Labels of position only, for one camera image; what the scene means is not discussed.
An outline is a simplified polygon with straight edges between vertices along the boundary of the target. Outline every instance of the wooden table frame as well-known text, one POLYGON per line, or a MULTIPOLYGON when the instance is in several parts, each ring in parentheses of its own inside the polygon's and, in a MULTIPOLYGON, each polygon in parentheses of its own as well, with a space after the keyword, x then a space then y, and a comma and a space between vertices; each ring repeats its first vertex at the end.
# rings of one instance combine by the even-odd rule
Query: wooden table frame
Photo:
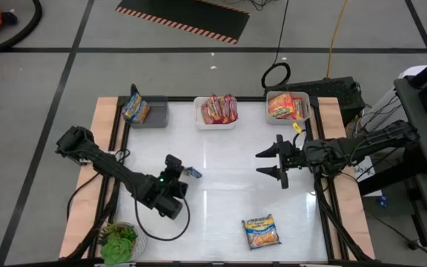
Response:
MULTIPOLYGON (((174 101, 192 101, 190 98, 173 97, 174 101)), ((261 97, 239 97, 239 101, 264 101, 261 97)), ((325 138, 340 138, 345 136, 345 129, 342 125, 342 116, 340 114, 339 104, 336 98, 319 98, 320 115, 322 117, 322 127, 325 138)), ((119 103, 118 97, 100 97, 96 104, 95 113, 90 130, 92 131, 95 143, 102 149, 107 150, 113 121, 116 113, 116 107, 119 103)), ((311 115, 311 128, 314 139, 318 138, 317 125, 314 115, 311 115)), ((124 123, 119 123, 115 151, 121 148, 124 123)), ((345 174, 354 175, 353 168, 345 168, 345 174)), ((77 188, 88 181, 96 172, 91 165, 81 167, 77 188)), ((368 226, 363 211, 362 199, 357 183, 346 175, 339 175, 334 179, 337 192, 337 202, 340 207, 342 224, 352 236, 360 248, 371 258, 374 258, 374 251, 371 244, 368 226)), ((64 240, 60 250, 60 257, 70 254, 80 241, 85 237, 92 226, 97 203, 102 187, 102 179, 95 179, 92 183, 81 190, 73 199, 70 208, 70 217, 67 221, 64 240)), ((108 200, 112 191, 112 185, 107 190, 105 199, 108 200)), ((339 238, 337 230, 329 221, 329 231, 331 234, 331 244, 333 248, 333 257, 341 260, 339 238)))

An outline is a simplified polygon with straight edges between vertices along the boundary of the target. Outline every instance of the white table surface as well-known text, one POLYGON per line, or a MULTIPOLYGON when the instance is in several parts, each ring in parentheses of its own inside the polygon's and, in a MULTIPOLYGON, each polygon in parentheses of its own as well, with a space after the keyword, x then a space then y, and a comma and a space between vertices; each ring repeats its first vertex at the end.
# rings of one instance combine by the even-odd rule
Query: white table surface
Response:
MULTIPOLYGON (((133 171, 159 175, 167 154, 193 166, 203 177, 181 177, 189 184, 187 201, 191 224, 172 242, 148 240, 138 259, 182 261, 327 261, 313 178, 307 168, 290 170, 289 188, 255 171, 278 164, 278 159, 257 159, 276 134, 292 139, 290 125, 265 122, 262 102, 239 102, 236 127, 226 131, 200 131, 193 123, 191 102, 170 102, 169 123, 163 129, 130 129, 125 165, 133 171), (282 244, 251 251, 242 220, 272 214, 282 244)), ((304 142, 305 133, 297 143, 304 142)), ((184 207, 175 220, 138 205, 143 226, 158 237, 176 236, 185 226, 184 207)), ((137 225, 133 198, 122 186, 117 220, 137 225)))

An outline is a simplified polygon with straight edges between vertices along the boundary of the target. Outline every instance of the black hose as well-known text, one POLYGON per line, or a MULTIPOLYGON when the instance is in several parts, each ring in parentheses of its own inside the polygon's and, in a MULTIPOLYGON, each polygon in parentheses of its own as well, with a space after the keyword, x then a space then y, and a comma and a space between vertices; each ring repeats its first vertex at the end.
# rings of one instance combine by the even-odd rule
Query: black hose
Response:
POLYGON ((36 12, 34 12, 34 16, 30 20, 30 22, 27 24, 26 27, 24 27, 24 29, 22 29, 19 33, 17 33, 13 38, 8 39, 5 42, 2 42, 0 44, 0 52, 8 48, 11 48, 13 45, 19 43, 24 38, 26 38, 30 33, 32 33, 34 29, 36 29, 37 25, 39 24, 42 18, 42 6, 39 0, 33 0, 33 3, 36 9, 36 12))

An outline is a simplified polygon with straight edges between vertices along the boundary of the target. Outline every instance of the black and orange striped mat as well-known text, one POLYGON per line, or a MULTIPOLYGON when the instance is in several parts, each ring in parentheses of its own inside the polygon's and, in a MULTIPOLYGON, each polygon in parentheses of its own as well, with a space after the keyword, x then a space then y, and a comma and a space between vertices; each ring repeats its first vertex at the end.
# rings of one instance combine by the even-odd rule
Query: black and orange striped mat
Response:
POLYGON ((236 44, 250 14, 201 0, 122 0, 116 11, 236 44))

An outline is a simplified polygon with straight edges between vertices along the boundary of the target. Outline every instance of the wooden board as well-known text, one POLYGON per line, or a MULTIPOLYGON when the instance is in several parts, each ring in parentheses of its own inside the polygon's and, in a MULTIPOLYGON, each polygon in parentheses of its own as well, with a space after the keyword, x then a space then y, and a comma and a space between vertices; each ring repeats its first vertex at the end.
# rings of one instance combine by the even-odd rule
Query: wooden board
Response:
MULTIPOLYGON (((116 111, 117 97, 101 97, 96 104, 91 131, 95 136, 95 142, 102 150, 106 150, 110 142, 111 128, 116 111)), ((345 136, 345 129, 342 125, 339 104, 335 98, 319 98, 320 113, 326 138, 338 138, 345 136)), ((121 139, 123 123, 119 127, 117 148, 121 139)), ((311 126, 314 138, 317 138, 316 122, 312 115, 311 126)), ((344 173, 354 175, 352 168, 346 168, 344 173)), ((89 180, 95 174, 91 165, 81 168, 77 187, 89 180)), ((342 224, 355 242, 369 256, 374 258, 374 251, 371 245, 370 234, 363 212, 362 199, 358 190, 358 185, 350 177, 341 175, 334 180, 337 198, 340 206, 342 224)), ((88 229, 93 224, 96 205, 98 202, 102 179, 96 179, 86 188, 81 190, 73 200, 70 218, 67 222, 64 241, 60 251, 60 257, 70 254, 80 241, 85 237, 88 229)), ((334 247, 334 255, 340 258, 337 231, 331 225, 331 239, 334 247)))

